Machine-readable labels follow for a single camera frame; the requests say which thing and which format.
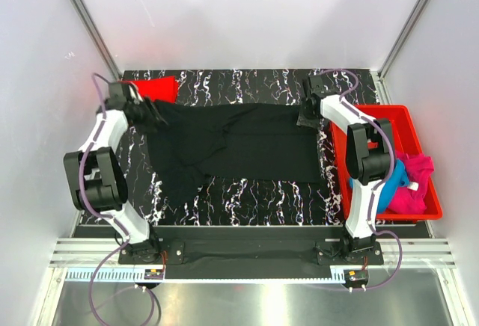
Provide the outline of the black t shirt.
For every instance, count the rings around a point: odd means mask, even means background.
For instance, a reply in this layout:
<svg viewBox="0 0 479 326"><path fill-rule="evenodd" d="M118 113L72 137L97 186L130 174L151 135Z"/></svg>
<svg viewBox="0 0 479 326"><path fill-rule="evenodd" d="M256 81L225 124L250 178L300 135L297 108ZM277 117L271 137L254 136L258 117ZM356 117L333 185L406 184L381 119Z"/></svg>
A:
<svg viewBox="0 0 479 326"><path fill-rule="evenodd" d="M169 206L192 201L211 176L321 180L317 131L298 125L298 105L154 106L162 122L147 136L148 153Z"/></svg>

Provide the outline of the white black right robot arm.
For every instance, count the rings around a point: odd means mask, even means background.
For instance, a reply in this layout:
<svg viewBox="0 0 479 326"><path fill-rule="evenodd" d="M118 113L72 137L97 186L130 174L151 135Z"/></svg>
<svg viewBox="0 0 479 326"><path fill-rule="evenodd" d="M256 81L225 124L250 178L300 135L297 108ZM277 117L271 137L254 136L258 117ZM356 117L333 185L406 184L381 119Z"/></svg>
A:
<svg viewBox="0 0 479 326"><path fill-rule="evenodd" d="M353 194L338 254L348 263L357 263L376 242L380 194L395 167L392 125L360 111L345 93L324 90L320 75L307 77L303 88L297 124L315 128L328 120L347 137L345 164Z"/></svg>

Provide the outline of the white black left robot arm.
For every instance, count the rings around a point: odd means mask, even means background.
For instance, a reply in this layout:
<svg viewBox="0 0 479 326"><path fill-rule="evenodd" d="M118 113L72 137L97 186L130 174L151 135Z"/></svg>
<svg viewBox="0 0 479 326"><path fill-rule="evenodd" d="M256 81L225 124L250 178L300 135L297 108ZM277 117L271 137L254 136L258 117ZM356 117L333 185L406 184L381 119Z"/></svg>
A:
<svg viewBox="0 0 479 326"><path fill-rule="evenodd" d="M123 254L152 263L160 258L162 246L151 224L128 200L128 186L116 151L131 126L139 132L154 132L166 122L134 83L112 82L108 91L108 97L100 99L86 141L77 151L64 155L70 195L78 210L91 213L114 229Z"/></svg>

